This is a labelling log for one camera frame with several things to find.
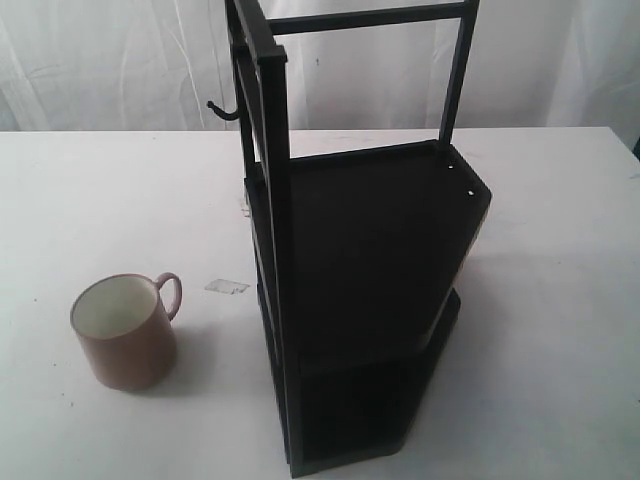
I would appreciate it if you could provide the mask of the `pink ceramic mug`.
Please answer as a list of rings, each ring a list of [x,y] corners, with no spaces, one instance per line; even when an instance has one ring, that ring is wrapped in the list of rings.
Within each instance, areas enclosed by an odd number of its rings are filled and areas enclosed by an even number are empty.
[[[96,379],[120,391],[161,382],[177,359],[171,322],[182,303],[180,278],[118,274],[87,287],[74,301],[70,325]]]

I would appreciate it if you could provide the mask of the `black metal hook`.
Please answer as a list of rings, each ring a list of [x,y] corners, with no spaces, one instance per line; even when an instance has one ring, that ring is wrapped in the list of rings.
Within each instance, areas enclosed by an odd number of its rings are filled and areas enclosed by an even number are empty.
[[[233,122],[239,119],[238,110],[234,110],[232,112],[227,112],[223,108],[216,105],[213,101],[208,100],[206,103],[206,107],[211,110],[218,118],[225,122]]]

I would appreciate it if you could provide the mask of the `black two-tier metal rack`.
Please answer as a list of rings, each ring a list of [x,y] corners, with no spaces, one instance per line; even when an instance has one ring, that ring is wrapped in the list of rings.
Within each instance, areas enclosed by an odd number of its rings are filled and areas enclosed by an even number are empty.
[[[475,1],[268,19],[225,5],[257,294],[292,477],[398,452],[492,194],[452,144]],[[437,138],[293,157],[280,35],[459,21]]]

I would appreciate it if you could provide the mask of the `clear tape piece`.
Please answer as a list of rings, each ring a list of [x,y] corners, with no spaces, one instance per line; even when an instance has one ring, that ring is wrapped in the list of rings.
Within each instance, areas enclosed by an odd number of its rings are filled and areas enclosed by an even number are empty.
[[[204,287],[206,291],[224,295],[237,295],[244,293],[249,288],[248,284],[227,279],[215,279]]]

